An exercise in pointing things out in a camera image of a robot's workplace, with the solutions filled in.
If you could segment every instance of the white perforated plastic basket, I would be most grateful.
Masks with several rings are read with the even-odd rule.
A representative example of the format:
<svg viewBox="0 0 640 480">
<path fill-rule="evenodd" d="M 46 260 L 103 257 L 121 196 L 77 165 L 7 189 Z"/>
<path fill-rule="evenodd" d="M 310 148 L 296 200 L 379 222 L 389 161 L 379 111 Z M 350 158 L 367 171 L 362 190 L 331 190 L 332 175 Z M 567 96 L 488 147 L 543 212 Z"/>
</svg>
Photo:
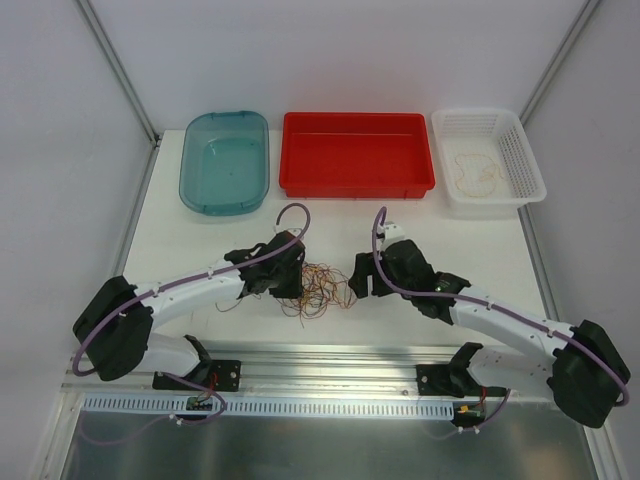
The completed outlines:
<svg viewBox="0 0 640 480">
<path fill-rule="evenodd" d="M 431 115 L 449 204 L 457 216 L 512 216 L 547 195 L 518 117 L 507 110 Z"/>
</svg>

